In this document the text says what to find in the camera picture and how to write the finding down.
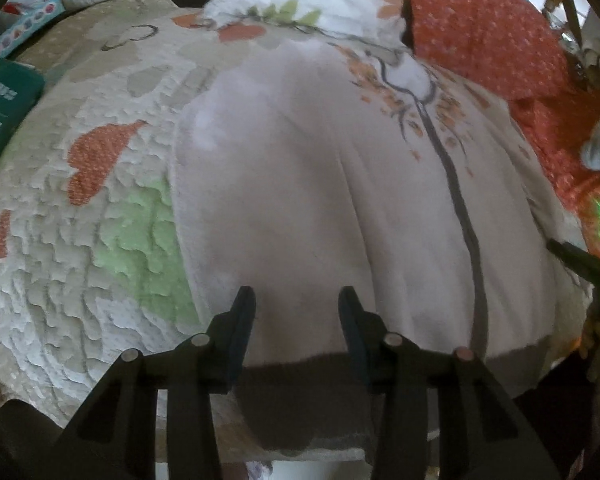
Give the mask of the pale lilac towel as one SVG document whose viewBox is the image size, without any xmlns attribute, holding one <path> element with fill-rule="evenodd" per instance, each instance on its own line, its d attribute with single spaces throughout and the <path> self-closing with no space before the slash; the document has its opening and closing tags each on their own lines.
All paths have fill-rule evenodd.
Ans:
<svg viewBox="0 0 600 480">
<path fill-rule="evenodd" d="M 286 41 L 183 110 L 172 200 L 196 307 L 257 296 L 234 396 L 261 448 L 369 448 L 341 289 L 390 330 L 474 350 L 510 394 L 540 378 L 556 197 L 507 104 L 406 52 Z"/>
</svg>

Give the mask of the quilted heart pattern bedspread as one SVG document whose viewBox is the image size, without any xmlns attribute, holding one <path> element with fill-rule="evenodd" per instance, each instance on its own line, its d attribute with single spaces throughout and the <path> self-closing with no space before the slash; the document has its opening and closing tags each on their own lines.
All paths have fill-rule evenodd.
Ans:
<svg viewBox="0 0 600 480">
<path fill-rule="evenodd" d="M 175 225 L 184 108 L 219 74 L 286 41 L 414 56 L 297 26 L 218 29 L 169 0 L 130 3 L 130 14 L 111 1 L 73 15 L 27 50 L 47 87 L 0 157 L 0 406 L 28 402 L 58 425 L 123 350 L 171 349 L 215 315 L 194 303 Z M 546 250 L 552 237 L 579 237 L 552 191 L 544 249 L 557 302 L 540 377 L 579 335 L 591 297 Z M 212 403 L 227 462 L 358 460 L 375 447 L 376 401 L 369 448 L 288 455 L 258 445 L 234 392 Z"/>
</svg>

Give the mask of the red floral blanket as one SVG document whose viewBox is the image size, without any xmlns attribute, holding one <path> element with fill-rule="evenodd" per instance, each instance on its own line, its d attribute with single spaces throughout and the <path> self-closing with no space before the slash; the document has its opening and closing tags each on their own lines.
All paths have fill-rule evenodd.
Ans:
<svg viewBox="0 0 600 480">
<path fill-rule="evenodd" d="M 600 171 L 582 165 L 580 149 L 600 120 L 600 90 L 510 100 L 516 120 L 565 208 L 580 221 L 588 251 L 600 257 Z"/>
</svg>

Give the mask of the red floral pillow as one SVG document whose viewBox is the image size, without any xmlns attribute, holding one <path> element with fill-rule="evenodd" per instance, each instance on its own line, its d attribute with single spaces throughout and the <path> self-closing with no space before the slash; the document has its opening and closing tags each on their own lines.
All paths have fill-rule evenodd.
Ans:
<svg viewBox="0 0 600 480">
<path fill-rule="evenodd" d="M 506 100 L 571 87 L 567 59 L 528 0 L 411 0 L 415 54 Z"/>
</svg>

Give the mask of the dotted light blue box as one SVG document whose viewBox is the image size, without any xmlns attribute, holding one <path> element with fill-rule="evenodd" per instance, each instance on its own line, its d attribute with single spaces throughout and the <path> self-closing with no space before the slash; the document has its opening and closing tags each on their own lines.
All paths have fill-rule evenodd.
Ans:
<svg viewBox="0 0 600 480">
<path fill-rule="evenodd" d="M 46 0 L 20 15 L 18 20 L 0 35 L 0 58 L 7 58 L 13 50 L 64 13 L 65 8 L 61 0 Z"/>
</svg>

